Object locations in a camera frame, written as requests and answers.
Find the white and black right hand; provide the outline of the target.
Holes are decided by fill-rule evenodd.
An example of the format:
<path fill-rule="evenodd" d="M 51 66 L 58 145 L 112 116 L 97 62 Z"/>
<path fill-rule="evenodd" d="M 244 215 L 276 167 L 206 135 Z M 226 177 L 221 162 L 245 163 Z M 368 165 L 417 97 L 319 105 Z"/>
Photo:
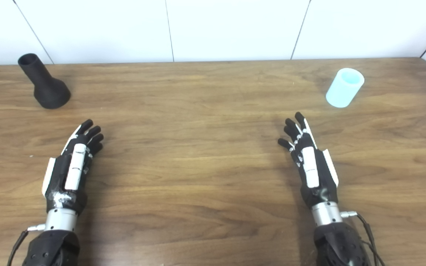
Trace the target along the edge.
<path fill-rule="evenodd" d="M 287 118 L 283 128 L 290 140 L 278 139 L 288 150 L 298 168 L 300 193 L 308 208 L 323 202 L 338 203 L 338 175 L 328 150 L 320 150 L 314 140 L 308 121 L 301 112 L 295 120 Z"/>

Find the white and black left hand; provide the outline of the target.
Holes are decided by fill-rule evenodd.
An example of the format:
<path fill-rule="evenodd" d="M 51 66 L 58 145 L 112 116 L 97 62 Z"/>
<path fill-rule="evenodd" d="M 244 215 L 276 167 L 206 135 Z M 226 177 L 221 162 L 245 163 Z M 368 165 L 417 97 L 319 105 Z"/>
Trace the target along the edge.
<path fill-rule="evenodd" d="M 101 127 L 88 119 L 74 130 L 61 154 L 49 159 L 41 189 L 46 212 L 65 208 L 79 215 L 84 211 L 87 175 L 94 156 L 103 148 L 103 139 Z"/>

